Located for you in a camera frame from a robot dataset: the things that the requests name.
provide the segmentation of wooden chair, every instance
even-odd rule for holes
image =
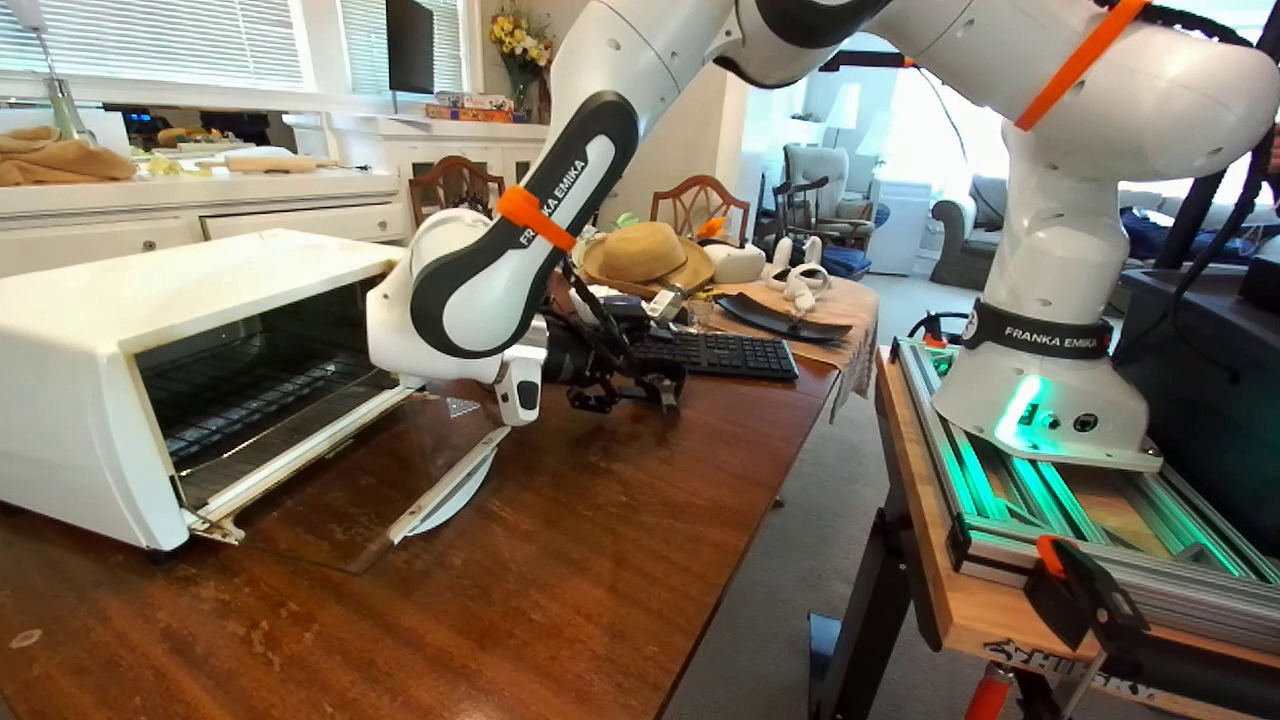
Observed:
[[[421,228],[437,208],[482,208],[503,196],[503,180],[487,175],[485,164],[469,154],[441,154],[408,180],[412,228]]]
[[[651,191],[649,218],[671,224],[681,237],[696,232],[706,218],[726,216],[726,238],[751,238],[751,202],[733,196],[717,175],[688,175],[677,187]]]

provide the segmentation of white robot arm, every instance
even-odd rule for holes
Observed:
[[[551,145],[526,180],[532,216],[503,210],[441,242],[423,224],[399,275],[423,375],[487,369],[514,346],[649,129],[722,62],[781,87],[870,26],[1014,123],[1007,238],[977,302],[977,340],[937,406],[1020,456],[1151,469],[1149,406],[1112,370],[1104,302],[1123,263],[1115,180],[1232,164],[1275,118],[1275,62],[1253,48],[1122,24],[1145,0],[593,0],[551,62]],[[1078,62],[1112,26],[1112,48]]]

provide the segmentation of white kitchen cabinet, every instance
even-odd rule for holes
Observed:
[[[0,187],[0,275],[157,252],[212,237],[301,228],[399,242],[399,175],[228,175]]]
[[[0,224],[0,275],[196,242],[192,216]]]
[[[206,216],[206,237],[243,237],[265,228],[295,228],[353,238],[405,242],[408,208],[405,202],[368,202],[368,208],[294,208],[294,210],[218,210]]]

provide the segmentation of window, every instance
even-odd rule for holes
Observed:
[[[313,87],[301,0],[36,0],[59,74],[212,87]],[[0,0],[0,70],[45,70],[36,31]]]
[[[1272,10],[1272,0],[1159,0],[1159,4],[1220,20],[1253,44],[1259,41]]]
[[[433,10],[437,90],[469,90],[469,35],[482,0],[417,0]],[[383,96],[387,82],[387,0],[343,0],[349,66],[357,96]]]

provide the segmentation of chair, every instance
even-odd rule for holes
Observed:
[[[1006,238],[1006,228],[982,228],[982,208],[969,191],[940,196],[932,202],[932,218],[945,228],[945,249],[932,263],[937,285],[953,288],[983,288],[996,249]]]
[[[677,187],[651,191],[649,218],[665,218],[677,237],[701,232],[726,216],[726,238],[749,249],[751,202],[733,196],[717,175],[688,175]]]
[[[437,208],[492,210],[503,187],[507,185],[487,175],[485,164],[469,154],[441,154],[408,180],[412,228],[421,228]]]
[[[870,191],[849,191],[843,147],[785,147],[785,185],[772,191],[781,232],[819,237],[826,242],[870,249],[877,202]]]

